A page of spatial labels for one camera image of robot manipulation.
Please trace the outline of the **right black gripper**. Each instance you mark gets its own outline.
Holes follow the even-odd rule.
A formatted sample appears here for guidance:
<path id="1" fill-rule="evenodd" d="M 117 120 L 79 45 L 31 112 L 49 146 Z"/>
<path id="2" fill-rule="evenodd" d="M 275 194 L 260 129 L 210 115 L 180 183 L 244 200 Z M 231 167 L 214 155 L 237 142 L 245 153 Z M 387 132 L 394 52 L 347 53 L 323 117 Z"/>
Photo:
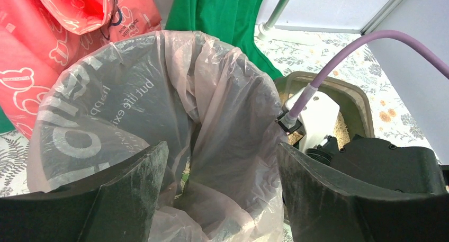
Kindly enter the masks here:
<path id="1" fill-rule="evenodd" d="M 380 138 L 355 135 L 339 148 L 328 136 L 306 150 L 312 159 L 357 180 L 403 193 L 444 194 L 444 176 L 435 153 L 426 147 L 398 147 Z"/>

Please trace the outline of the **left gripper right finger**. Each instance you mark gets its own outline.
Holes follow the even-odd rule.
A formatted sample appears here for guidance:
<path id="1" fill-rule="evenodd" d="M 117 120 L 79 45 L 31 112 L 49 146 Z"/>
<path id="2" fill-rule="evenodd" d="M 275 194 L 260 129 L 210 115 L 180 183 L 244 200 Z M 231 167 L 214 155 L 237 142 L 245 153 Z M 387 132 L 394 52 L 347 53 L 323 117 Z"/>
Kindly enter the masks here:
<path id="1" fill-rule="evenodd" d="M 294 241 L 448 241 L 448 193 L 384 189 L 283 142 L 276 149 Z"/>

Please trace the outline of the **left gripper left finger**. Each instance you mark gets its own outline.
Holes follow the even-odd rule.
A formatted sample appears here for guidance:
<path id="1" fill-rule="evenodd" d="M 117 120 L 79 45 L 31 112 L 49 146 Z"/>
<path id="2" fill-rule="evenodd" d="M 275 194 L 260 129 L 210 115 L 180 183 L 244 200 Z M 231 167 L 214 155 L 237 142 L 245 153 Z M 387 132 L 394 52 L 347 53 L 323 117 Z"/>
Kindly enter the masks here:
<path id="1" fill-rule="evenodd" d="M 147 241 L 167 158 L 162 141 L 53 191 L 1 198 L 1 241 Z"/>

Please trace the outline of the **trash bin with plastic liner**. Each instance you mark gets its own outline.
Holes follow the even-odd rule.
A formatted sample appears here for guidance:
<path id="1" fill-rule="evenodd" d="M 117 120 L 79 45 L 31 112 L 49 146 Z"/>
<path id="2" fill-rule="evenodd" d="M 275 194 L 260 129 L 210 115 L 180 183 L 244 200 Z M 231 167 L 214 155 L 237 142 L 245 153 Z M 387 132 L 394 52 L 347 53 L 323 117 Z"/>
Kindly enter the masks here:
<path id="1" fill-rule="evenodd" d="M 205 33 L 111 43 L 65 70 L 42 100 L 28 188 L 49 192 L 164 141 L 150 241 L 281 241 L 281 112 L 272 79 Z"/>

